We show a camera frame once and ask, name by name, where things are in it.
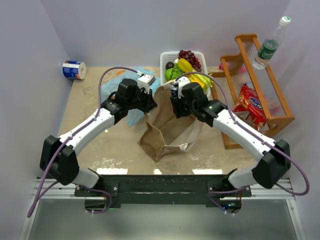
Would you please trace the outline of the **red bull can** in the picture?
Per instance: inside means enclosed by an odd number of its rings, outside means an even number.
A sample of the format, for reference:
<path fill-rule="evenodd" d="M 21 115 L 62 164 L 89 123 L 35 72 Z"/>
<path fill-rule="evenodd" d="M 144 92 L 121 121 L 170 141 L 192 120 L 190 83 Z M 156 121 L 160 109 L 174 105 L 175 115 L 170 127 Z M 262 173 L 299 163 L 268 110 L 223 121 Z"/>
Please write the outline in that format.
<path fill-rule="evenodd" d="M 169 89 L 170 89 L 170 92 L 171 92 L 171 96 L 173 98 L 177 97 L 179 95 L 179 84 L 178 83 L 171 84 Z"/>

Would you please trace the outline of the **blue plastic bag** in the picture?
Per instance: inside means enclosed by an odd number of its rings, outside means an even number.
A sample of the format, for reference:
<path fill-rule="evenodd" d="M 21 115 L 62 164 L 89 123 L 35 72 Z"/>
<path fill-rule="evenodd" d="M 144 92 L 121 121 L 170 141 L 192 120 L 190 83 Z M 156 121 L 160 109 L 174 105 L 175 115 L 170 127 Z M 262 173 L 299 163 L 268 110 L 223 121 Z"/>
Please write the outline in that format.
<path fill-rule="evenodd" d="M 161 85 L 160 77 L 156 77 L 153 70 L 147 70 L 143 67 L 135 67 L 133 69 L 136 71 L 140 71 L 143 74 L 150 74 L 155 76 L 155 81 L 150 87 L 152 89 L 152 95 L 154 95 L 157 88 L 159 88 Z M 138 78 L 139 76 L 136 73 L 130 70 L 125 70 L 123 73 L 117 75 L 116 77 L 112 78 L 106 83 L 103 83 L 100 89 L 101 102 L 105 101 L 112 92 L 116 92 L 118 90 L 118 85 L 123 79 L 133 79 L 137 81 Z M 132 127 L 136 123 L 138 123 L 143 117 L 144 113 L 142 111 L 138 109 L 129 110 L 128 115 L 126 116 L 126 122 L 130 127 Z"/>

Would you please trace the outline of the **brown paper grocery bag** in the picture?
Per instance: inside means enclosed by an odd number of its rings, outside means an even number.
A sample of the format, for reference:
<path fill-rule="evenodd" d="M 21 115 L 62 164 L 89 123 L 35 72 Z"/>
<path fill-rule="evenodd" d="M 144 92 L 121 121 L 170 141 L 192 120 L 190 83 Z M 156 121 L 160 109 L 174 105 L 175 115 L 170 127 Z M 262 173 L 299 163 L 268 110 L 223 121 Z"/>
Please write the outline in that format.
<path fill-rule="evenodd" d="M 144 115 L 146 131 L 138 142 L 156 163 L 165 155 L 190 151 L 204 126 L 193 115 L 176 118 L 170 97 L 169 88 L 161 86 L 155 91 L 157 107 Z"/>

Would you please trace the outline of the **red snack packet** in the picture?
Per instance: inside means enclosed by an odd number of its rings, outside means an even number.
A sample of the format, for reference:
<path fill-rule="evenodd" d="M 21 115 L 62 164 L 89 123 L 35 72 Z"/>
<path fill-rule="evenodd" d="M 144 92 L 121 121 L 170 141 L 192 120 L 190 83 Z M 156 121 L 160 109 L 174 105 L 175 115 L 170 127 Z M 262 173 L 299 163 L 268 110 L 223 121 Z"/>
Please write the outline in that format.
<path fill-rule="evenodd" d="M 244 84 L 241 87 L 238 101 L 232 111 L 234 113 L 248 112 L 245 120 L 251 118 L 253 127 L 258 131 L 260 131 L 267 123 L 257 92 L 247 84 Z"/>

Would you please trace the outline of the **clear water bottle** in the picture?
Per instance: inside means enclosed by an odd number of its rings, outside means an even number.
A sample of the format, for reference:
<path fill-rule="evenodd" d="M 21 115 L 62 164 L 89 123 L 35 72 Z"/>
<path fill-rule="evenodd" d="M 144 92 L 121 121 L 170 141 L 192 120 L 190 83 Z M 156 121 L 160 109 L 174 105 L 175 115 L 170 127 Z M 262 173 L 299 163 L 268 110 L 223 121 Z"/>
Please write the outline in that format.
<path fill-rule="evenodd" d="M 291 18 L 289 16 L 283 16 L 270 37 L 263 41 L 252 62 L 252 66 L 255 69 L 262 70 L 266 68 L 285 38 L 287 27 L 290 23 Z"/>

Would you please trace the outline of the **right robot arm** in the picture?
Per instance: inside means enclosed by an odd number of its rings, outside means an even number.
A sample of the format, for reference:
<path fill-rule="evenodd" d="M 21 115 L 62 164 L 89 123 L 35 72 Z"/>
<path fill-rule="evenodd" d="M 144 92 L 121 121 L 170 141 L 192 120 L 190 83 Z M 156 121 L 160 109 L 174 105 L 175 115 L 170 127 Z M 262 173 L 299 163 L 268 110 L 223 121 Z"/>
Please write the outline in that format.
<path fill-rule="evenodd" d="M 196 82 L 171 83 L 170 101 L 177 118 L 193 115 L 200 122 L 232 137 L 246 149 L 257 164 L 248 169 L 233 170 L 223 185 L 234 189 L 259 184 L 271 189 L 291 168 L 290 146 L 284 140 L 275 141 L 250 127 L 219 100 L 208 100 Z"/>

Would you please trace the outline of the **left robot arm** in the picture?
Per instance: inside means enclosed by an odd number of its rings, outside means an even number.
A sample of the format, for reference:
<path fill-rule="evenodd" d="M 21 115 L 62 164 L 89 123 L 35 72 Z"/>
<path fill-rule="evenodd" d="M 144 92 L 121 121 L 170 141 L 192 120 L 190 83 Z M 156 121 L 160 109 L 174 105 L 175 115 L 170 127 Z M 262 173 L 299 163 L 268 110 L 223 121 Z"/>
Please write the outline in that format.
<path fill-rule="evenodd" d="M 40 168 L 64 186 L 76 184 L 93 188 L 101 178 L 95 171 L 79 166 L 79 153 L 100 133 L 126 117 L 130 110 L 148 113 L 154 109 L 157 104 L 151 85 L 155 80 L 151 74 L 144 74 L 138 80 L 124 78 L 92 116 L 69 132 L 59 137 L 50 135 L 44 140 Z"/>

